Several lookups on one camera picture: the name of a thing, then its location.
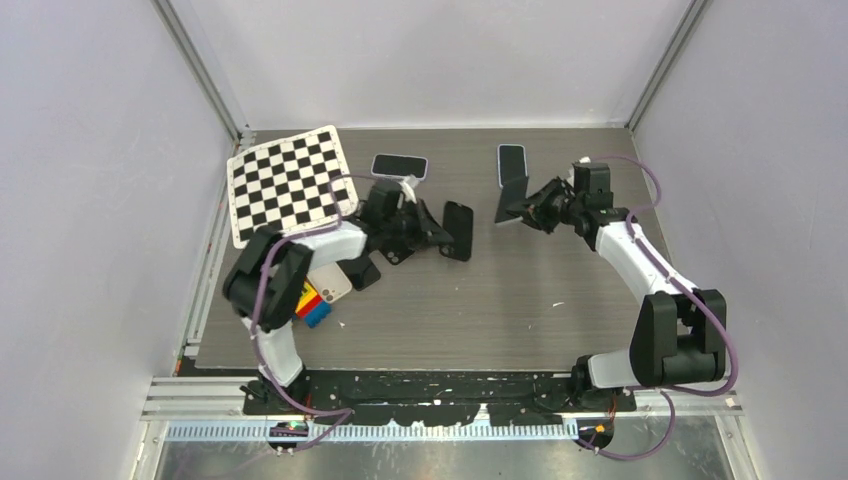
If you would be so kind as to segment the black phone case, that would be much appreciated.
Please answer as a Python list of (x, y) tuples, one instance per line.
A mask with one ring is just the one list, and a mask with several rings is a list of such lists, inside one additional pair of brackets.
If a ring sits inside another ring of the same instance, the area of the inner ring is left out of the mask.
[(399, 265), (411, 257), (415, 251), (408, 248), (383, 246), (379, 248), (381, 255), (392, 265)]
[(442, 226), (452, 240), (440, 247), (440, 254), (457, 261), (469, 261), (473, 249), (473, 210), (463, 204), (447, 201), (443, 209)]

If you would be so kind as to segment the white edged black phone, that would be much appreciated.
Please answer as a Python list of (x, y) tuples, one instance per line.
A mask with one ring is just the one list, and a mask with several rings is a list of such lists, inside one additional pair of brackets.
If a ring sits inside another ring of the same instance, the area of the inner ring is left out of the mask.
[(526, 210), (524, 202), (528, 177), (518, 177), (507, 181), (501, 188), (500, 197), (495, 213), (495, 224), (520, 220)]

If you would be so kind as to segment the beige phone case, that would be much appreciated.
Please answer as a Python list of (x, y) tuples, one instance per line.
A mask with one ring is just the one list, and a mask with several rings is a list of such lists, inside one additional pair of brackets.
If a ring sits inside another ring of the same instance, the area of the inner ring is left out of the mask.
[(353, 290), (352, 283), (337, 263), (313, 269), (307, 279), (328, 304), (333, 304)]

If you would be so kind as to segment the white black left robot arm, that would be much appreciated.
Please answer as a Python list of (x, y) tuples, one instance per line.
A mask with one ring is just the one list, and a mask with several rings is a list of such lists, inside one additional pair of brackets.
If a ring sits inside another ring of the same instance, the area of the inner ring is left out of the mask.
[(268, 400), (284, 414), (298, 412), (307, 398), (293, 321), (303, 293), (316, 284), (310, 274), (331, 267), (361, 291), (380, 277), (370, 258), (375, 250), (395, 264), (429, 248), (459, 261), (471, 257), (472, 210), (448, 202), (442, 220), (436, 220), (411, 178), (376, 181), (347, 216), (333, 199), (330, 213), (331, 224), (304, 232), (259, 228), (223, 285), (224, 298), (248, 329), (259, 372), (270, 384)]

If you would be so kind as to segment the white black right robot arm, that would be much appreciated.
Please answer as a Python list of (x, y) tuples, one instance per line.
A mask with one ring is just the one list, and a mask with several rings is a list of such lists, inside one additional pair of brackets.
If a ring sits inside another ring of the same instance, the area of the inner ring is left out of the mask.
[(527, 184), (526, 178), (502, 184), (497, 222), (519, 219), (545, 233), (572, 227), (640, 303), (627, 348), (577, 360), (570, 385), (577, 406), (596, 410), (611, 390), (683, 389), (725, 376), (731, 356), (724, 296), (680, 275), (646, 238), (635, 214), (616, 206), (607, 164), (582, 159), (568, 178), (556, 177), (534, 194)]

